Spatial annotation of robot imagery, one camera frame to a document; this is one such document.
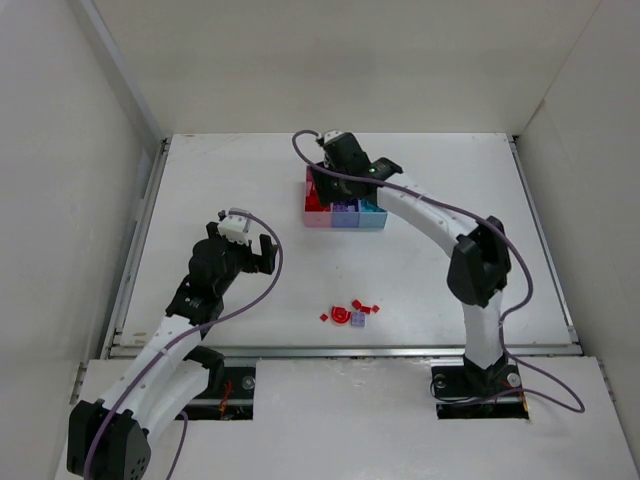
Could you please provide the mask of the purple square lego brick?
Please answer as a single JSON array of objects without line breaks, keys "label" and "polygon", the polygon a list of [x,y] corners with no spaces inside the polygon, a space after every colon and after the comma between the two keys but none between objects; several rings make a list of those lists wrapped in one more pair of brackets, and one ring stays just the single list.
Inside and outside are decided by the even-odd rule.
[{"label": "purple square lego brick", "polygon": [[334,213],[358,213],[359,201],[358,200],[344,200],[337,201],[332,204],[332,211]]}]

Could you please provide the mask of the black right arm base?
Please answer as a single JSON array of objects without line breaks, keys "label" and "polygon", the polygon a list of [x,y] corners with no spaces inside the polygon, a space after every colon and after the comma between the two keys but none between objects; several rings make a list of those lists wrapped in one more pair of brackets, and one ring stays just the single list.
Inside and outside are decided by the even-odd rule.
[{"label": "black right arm base", "polygon": [[431,366],[430,392],[439,420],[528,420],[520,372],[512,361],[485,376],[465,363]]}]

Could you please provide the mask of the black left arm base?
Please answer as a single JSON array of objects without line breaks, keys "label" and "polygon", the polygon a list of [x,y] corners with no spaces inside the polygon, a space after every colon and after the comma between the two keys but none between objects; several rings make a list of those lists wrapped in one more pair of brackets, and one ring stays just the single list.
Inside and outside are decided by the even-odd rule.
[{"label": "black left arm base", "polygon": [[252,420],[256,367],[226,367],[216,387],[208,388],[191,400],[183,411],[190,420],[244,421]]}]

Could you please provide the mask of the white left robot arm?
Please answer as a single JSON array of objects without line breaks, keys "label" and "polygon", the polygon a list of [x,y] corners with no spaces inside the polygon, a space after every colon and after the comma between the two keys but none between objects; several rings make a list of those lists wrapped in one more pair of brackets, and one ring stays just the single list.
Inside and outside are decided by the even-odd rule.
[{"label": "white left robot arm", "polygon": [[126,372],[97,400],[79,401],[67,433],[66,469],[83,479],[140,479],[152,448],[185,407],[220,382],[224,357],[201,342],[210,328],[231,319],[223,296],[242,274],[279,279],[282,244],[271,227],[253,251],[256,216],[231,210],[207,225],[192,249],[188,273],[150,340]]}]

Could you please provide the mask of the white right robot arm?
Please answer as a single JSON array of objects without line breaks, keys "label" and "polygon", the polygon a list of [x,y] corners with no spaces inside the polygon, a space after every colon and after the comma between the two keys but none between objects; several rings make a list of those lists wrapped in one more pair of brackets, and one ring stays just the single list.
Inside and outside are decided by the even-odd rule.
[{"label": "white right robot arm", "polygon": [[395,162],[372,162],[356,137],[331,131],[316,136],[324,159],[311,168],[321,204],[366,199],[394,214],[435,242],[449,258],[446,284],[461,303],[465,326],[463,365],[467,381],[488,390],[508,360],[500,343],[502,292],[511,261],[490,216],[476,223],[427,201],[429,194]]}]

